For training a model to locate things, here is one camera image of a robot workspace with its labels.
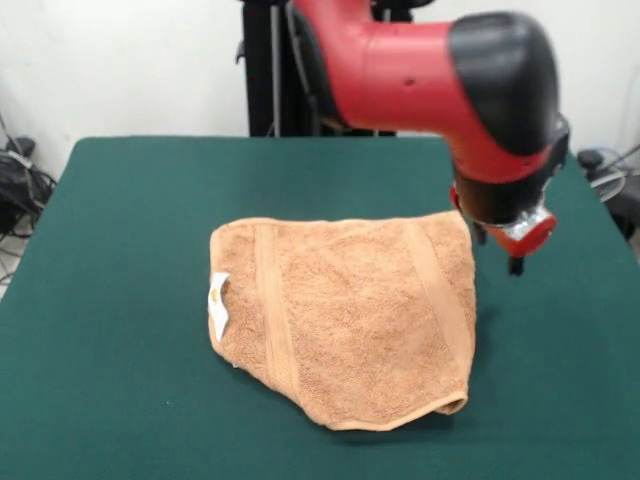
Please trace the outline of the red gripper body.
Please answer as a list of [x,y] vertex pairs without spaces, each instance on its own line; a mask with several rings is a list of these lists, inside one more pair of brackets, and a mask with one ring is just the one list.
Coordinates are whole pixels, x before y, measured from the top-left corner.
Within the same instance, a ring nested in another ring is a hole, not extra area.
[[473,223],[482,224],[509,257],[539,250],[557,224],[544,204],[544,187],[537,184],[453,184],[449,196],[470,220],[472,238]]

